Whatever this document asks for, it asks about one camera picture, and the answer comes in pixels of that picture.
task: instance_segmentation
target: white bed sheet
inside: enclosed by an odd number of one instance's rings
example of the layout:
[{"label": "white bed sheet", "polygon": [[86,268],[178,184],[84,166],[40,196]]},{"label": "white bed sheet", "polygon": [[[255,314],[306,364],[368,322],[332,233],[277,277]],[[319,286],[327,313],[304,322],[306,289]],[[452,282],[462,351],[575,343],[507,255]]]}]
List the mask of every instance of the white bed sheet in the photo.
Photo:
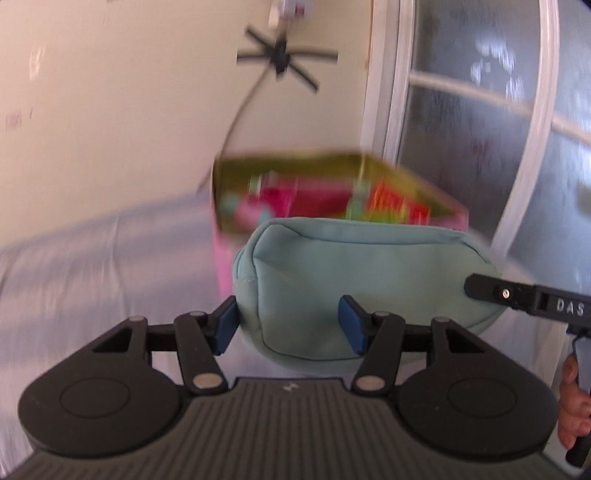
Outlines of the white bed sheet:
[{"label": "white bed sheet", "polygon": [[[31,448],[17,418],[24,388],[122,319],[169,323],[219,303],[206,193],[114,216],[0,252],[0,476]],[[504,276],[529,281],[515,265]],[[548,385],[565,327],[506,312],[482,337]],[[235,377],[297,377],[249,350],[236,335],[220,366]],[[154,366],[180,382],[173,353]],[[422,367],[406,364],[400,378]]]}]

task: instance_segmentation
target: window pane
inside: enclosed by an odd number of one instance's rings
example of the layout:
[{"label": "window pane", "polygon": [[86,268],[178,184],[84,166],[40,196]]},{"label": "window pane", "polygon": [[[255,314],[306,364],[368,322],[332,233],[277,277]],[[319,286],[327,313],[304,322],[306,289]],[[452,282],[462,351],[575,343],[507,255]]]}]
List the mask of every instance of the window pane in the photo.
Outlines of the window pane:
[{"label": "window pane", "polygon": [[492,239],[527,137],[529,120],[448,93],[409,90],[400,162],[470,210]]},{"label": "window pane", "polygon": [[540,53],[538,0],[417,0],[414,51],[415,70],[531,100]]},{"label": "window pane", "polygon": [[560,74],[556,110],[591,130],[591,10],[579,0],[558,0]]},{"label": "window pane", "polygon": [[591,149],[552,133],[511,255],[536,280],[591,293]]}]

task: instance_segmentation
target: human hand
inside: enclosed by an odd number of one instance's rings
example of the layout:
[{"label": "human hand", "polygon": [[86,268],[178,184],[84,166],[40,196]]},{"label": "human hand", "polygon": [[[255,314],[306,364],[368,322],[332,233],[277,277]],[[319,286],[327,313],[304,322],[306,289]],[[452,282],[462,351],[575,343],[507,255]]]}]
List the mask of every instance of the human hand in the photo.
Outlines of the human hand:
[{"label": "human hand", "polygon": [[570,355],[562,366],[560,400],[558,401],[558,439],[570,450],[577,437],[591,432],[591,395],[582,391],[577,382],[579,365]]}]

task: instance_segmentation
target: white wall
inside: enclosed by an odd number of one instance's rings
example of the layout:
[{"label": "white wall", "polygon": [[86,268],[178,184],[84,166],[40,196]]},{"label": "white wall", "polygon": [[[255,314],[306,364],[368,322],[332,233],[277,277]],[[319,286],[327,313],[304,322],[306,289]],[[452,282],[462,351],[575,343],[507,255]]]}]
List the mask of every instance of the white wall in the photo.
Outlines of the white wall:
[{"label": "white wall", "polygon": [[[270,3],[2,0],[0,247],[194,191],[264,68],[236,50]],[[303,62],[317,96],[269,79],[232,149],[358,147],[370,17],[370,0],[315,0],[290,43],[339,64]]]}]

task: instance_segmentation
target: ribbed rubber surface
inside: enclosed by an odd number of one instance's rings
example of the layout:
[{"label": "ribbed rubber surface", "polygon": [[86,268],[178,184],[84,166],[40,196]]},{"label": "ribbed rubber surface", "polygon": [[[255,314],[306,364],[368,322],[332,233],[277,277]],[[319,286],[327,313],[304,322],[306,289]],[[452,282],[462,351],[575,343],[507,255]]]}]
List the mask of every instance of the ribbed rubber surface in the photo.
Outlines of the ribbed rubber surface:
[{"label": "ribbed rubber surface", "polygon": [[339,380],[240,380],[195,399],[155,443],[117,458],[36,453],[9,480],[565,480],[541,455],[469,463],[416,442]]}]

